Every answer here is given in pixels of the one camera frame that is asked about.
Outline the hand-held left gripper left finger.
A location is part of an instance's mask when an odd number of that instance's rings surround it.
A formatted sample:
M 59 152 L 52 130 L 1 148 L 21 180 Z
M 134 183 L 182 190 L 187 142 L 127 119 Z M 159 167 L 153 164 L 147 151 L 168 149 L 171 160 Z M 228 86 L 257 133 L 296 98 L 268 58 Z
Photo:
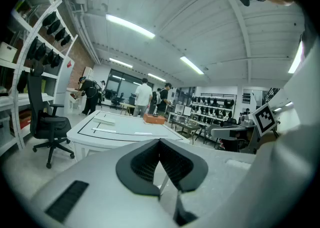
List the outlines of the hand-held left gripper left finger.
M 88 156 L 31 201 L 66 227 L 174 227 L 153 183 L 158 143 L 147 140 Z

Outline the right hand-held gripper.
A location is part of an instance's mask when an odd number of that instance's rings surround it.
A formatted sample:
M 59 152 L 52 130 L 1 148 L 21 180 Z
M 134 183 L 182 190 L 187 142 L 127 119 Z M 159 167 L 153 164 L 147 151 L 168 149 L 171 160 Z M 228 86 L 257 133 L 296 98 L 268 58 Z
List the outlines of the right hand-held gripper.
M 267 142 L 277 138 L 277 121 L 269 104 L 256 109 L 240 118 L 240 126 L 218 127 L 211 130 L 212 137 L 238 138 L 238 151 L 256 154 L 258 149 Z

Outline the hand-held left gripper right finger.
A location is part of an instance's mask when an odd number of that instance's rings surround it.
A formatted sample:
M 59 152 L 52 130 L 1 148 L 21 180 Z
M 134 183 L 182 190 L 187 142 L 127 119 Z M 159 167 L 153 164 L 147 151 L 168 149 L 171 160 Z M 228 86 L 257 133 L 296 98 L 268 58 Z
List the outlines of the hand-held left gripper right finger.
M 161 145 L 159 159 L 175 186 L 174 218 L 199 218 L 222 206 L 245 177 L 255 157 L 176 143 Z

